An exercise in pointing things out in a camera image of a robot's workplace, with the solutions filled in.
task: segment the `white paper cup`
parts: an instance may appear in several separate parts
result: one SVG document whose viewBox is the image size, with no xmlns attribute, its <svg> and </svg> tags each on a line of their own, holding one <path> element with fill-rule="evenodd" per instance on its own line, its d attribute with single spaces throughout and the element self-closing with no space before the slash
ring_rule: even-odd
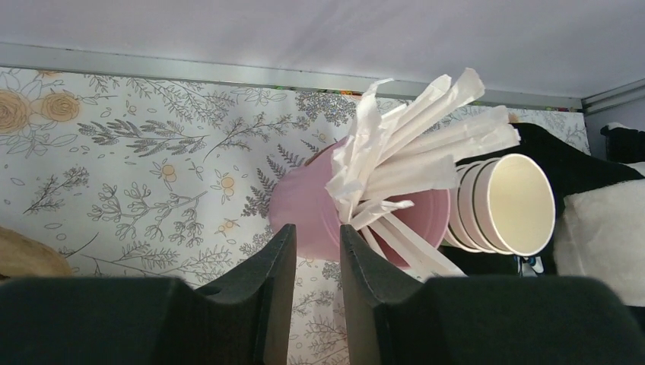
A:
<svg viewBox="0 0 645 365">
<path fill-rule="evenodd" d="M 463 181 L 464 174 L 468 171 L 469 168 L 478 166 L 481 161 L 475 161 L 466 166 L 460 166 L 457 168 L 457 174 L 459 176 L 459 184 Z M 466 229 L 462 223 L 462 218 L 459 216 L 459 187 L 450 190 L 450 222 L 448 224 L 448 231 L 444 239 L 452 246 L 459 247 L 468 252 L 486 252 L 493 253 L 492 249 L 488 248 L 488 245 L 480 246 L 478 245 L 466 232 Z"/>
<path fill-rule="evenodd" d="M 442 244 L 445 245 L 445 246 L 452 246 L 452 247 L 456 247 L 458 249 L 463 249 L 464 251 L 470 252 L 470 253 L 482 253 L 483 252 L 480 249 L 470 248 L 470 247 L 466 246 L 464 243 L 462 243 L 461 241 L 459 241 L 453 235 L 453 233 L 450 231 L 450 228 L 448 228 L 448 230 L 446 231 L 446 236 L 443 237 Z"/>
<path fill-rule="evenodd" d="M 533 256 L 551 239 L 555 202 L 548 179 L 522 154 L 487 160 L 475 177 L 475 220 L 496 249 Z"/>
<path fill-rule="evenodd" d="M 466 233 L 472 241 L 482 249 L 484 252 L 495 252 L 502 255 L 511 255 L 512 252 L 508 249 L 501 249 L 490 242 L 484 235 L 483 230 L 480 228 L 475 216 L 475 206 L 481 203 L 475 203 L 473 198 L 475 192 L 475 181 L 481 169 L 491 163 L 491 160 L 486 160 L 477 164 L 468 165 L 463 171 L 463 178 L 459 186 L 457 195 L 457 205 L 459 210 L 459 217 L 465 228 Z"/>
</svg>

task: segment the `floral wallpaper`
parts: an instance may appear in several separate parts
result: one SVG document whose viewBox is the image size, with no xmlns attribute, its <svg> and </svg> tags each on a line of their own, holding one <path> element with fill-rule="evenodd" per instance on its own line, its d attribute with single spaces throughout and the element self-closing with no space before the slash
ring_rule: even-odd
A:
<svg viewBox="0 0 645 365">
<path fill-rule="evenodd" d="M 2 225 L 77 275 L 198 287 L 266 244 L 277 181 L 344 137 L 358 98 L 0 68 Z M 580 114 L 513 112 L 589 152 Z M 289 364 L 348 363 L 338 263 L 299 259 L 296 277 Z"/>
</svg>

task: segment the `straw wrapper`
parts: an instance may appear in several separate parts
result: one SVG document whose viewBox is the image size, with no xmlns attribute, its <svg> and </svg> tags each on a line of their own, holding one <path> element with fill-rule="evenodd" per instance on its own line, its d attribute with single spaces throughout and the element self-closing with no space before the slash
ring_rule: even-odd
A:
<svg viewBox="0 0 645 365">
<path fill-rule="evenodd" d="M 345 145 L 332 155 L 333 177 L 326 189 L 339 220 L 362 232 L 379 255 L 385 257 L 372 231 L 423 278 L 463 276 L 456 265 L 392 214 L 413 203 L 387 199 L 455 188 L 456 161 L 516 146 L 519 135 L 508 124 L 508 110 L 503 106 L 422 135 L 484 94 L 484 85 L 470 68 L 452 87 L 450 77 L 443 75 L 414 102 L 381 116 L 377 88 L 387 81 L 372 84 L 361 98 Z"/>
</svg>

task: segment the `paper cup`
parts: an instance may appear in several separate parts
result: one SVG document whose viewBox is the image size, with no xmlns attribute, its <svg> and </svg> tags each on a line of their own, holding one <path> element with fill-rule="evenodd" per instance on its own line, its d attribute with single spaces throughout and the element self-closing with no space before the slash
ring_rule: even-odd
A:
<svg viewBox="0 0 645 365">
<path fill-rule="evenodd" d="M 297 254 L 311 259 L 338 261 L 341 222 L 334 201 L 325 185 L 332 178 L 332 153 L 344 143 L 340 141 L 325 149 L 305 165 L 285 175 L 273 190 L 268 206 L 268 220 L 277 232 L 285 224 L 296 225 Z M 388 200 L 412 200 L 414 207 L 393 214 L 408 225 L 428 244 L 438 247 L 446 232 L 450 216 L 450 195 L 447 190 L 429 190 L 410 195 L 393 196 Z M 388 260 L 400 268 L 408 264 L 375 234 Z"/>
<path fill-rule="evenodd" d="M 457 193 L 457 209 L 459 210 L 459 217 L 461 218 L 461 222 L 466 233 L 482 251 L 510 255 L 511 251 L 499 249 L 488 241 L 479 227 L 477 217 L 475 216 L 476 204 L 473 200 L 475 180 L 483 165 L 484 163 L 474 163 L 463 170 L 462 182 Z"/>
<path fill-rule="evenodd" d="M 533 256 L 551 239 L 555 203 L 548 179 L 535 161 L 508 154 L 479 165 L 474 178 L 474 221 L 496 250 Z"/>
<path fill-rule="evenodd" d="M 464 173 L 470 168 L 479 165 L 479 161 L 475 161 L 466 166 L 457 168 L 457 175 L 459 176 L 459 184 L 463 181 Z M 459 247 L 468 252 L 487 252 L 493 253 L 492 249 L 484 246 L 479 246 L 466 232 L 459 216 L 459 187 L 450 190 L 450 223 L 444 239 L 454 247 Z"/>
</svg>

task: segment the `white fluffy cushion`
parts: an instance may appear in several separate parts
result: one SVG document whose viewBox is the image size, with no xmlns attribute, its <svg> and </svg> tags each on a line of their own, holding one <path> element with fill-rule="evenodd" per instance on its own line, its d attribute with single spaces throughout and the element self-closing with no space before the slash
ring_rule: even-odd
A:
<svg viewBox="0 0 645 365">
<path fill-rule="evenodd" d="M 605 282 L 629 306 L 645 306 L 645 180 L 565 198 L 554 232 L 560 275 Z"/>
</svg>

